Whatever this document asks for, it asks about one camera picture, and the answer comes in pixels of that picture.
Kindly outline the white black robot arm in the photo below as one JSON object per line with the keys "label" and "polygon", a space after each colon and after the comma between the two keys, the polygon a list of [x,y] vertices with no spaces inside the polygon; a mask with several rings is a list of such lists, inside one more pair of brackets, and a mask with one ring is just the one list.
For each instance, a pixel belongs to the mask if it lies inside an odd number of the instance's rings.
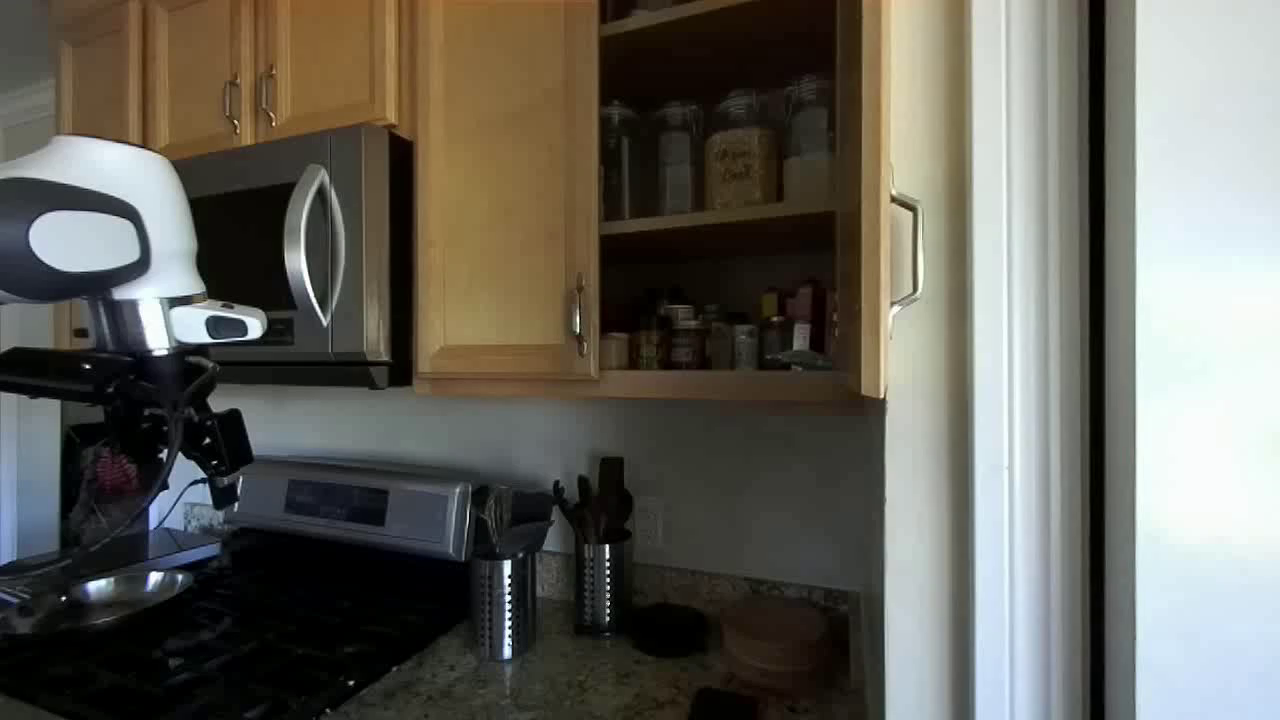
{"label": "white black robot arm", "polygon": [[201,241],[169,157],[100,135],[51,135],[0,166],[0,299],[80,299],[90,348],[3,348],[0,388],[100,405],[132,450],[185,451],[235,499],[250,464],[244,418],[206,405],[212,348],[256,344],[266,317],[214,299],[201,277]]}

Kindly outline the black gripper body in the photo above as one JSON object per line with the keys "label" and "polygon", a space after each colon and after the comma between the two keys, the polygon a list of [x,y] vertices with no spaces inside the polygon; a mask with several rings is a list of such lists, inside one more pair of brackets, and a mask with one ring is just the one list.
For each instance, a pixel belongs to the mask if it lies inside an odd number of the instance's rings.
{"label": "black gripper body", "polygon": [[206,358],[180,358],[152,367],[134,388],[132,461],[140,489],[159,497],[180,461],[201,469],[214,508],[238,499],[238,471],[250,464],[250,439],[238,408],[214,408],[221,367]]}

